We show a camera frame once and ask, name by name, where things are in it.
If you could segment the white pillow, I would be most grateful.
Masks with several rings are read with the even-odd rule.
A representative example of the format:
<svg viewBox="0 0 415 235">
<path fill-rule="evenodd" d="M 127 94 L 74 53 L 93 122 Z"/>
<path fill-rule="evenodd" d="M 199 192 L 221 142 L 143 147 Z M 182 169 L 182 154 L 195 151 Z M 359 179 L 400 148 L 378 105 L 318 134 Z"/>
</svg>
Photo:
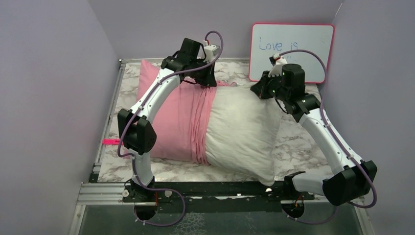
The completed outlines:
<svg viewBox="0 0 415 235">
<path fill-rule="evenodd" d="M 205 139 L 207 161 L 271 186 L 280 120 L 275 100 L 258 98 L 249 85 L 217 88 Z"/>
</svg>

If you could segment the pink pillowcase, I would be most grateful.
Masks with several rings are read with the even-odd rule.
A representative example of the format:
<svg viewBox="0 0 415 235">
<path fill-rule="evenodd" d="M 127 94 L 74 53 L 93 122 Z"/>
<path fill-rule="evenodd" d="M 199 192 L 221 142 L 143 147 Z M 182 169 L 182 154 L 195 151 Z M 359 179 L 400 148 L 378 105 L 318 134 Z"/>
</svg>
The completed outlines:
<svg viewBox="0 0 415 235">
<path fill-rule="evenodd" d="M 185 82 L 173 90 L 152 123 L 157 134 L 152 158 L 208 164 L 205 143 L 216 92 Z"/>
</svg>

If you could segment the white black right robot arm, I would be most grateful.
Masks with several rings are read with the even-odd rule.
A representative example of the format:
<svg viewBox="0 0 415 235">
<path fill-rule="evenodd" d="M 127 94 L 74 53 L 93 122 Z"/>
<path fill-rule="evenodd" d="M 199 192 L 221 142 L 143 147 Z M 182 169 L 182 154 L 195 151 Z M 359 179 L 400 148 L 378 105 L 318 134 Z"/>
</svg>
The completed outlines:
<svg viewBox="0 0 415 235">
<path fill-rule="evenodd" d="M 373 185 L 377 166 L 373 161 L 364 161 L 340 137 L 325 115 L 320 101 L 305 91 L 305 71 L 298 64 L 279 66 L 278 72 L 265 70 L 257 83 L 251 86 L 260 99 L 282 101 L 283 110 L 291 115 L 313 138 L 325 156 L 333 176 L 308 174 L 304 171 L 284 178 L 283 195 L 295 199 L 302 192 L 324 196 L 332 205 L 352 203 L 370 191 L 373 200 L 360 208 L 371 208 L 377 203 L 377 192 Z"/>
</svg>

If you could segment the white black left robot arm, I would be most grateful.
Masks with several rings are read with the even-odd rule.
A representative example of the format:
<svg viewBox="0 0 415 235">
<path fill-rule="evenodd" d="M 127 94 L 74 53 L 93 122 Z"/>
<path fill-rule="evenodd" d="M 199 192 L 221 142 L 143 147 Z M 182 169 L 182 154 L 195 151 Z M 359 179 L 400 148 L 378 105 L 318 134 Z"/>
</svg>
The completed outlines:
<svg viewBox="0 0 415 235">
<path fill-rule="evenodd" d="M 222 47 L 211 44 L 208 39 L 199 43 L 184 38 L 181 48 L 162 60 L 154 82 L 144 95 L 130 109 L 119 110 L 117 123 L 120 141 L 117 154 L 120 158 L 131 158 L 133 176 L 130 191 L 135 191 L 140 200 L 150 200 L 156 191 L 151 186 L 154 175 L 150 151 L 157 140 L 152 126 L 157 112 L 186 77 L 193 78 L 195 84 L 215 87 L 214 65 L 222 53 Z"/>
</svg>

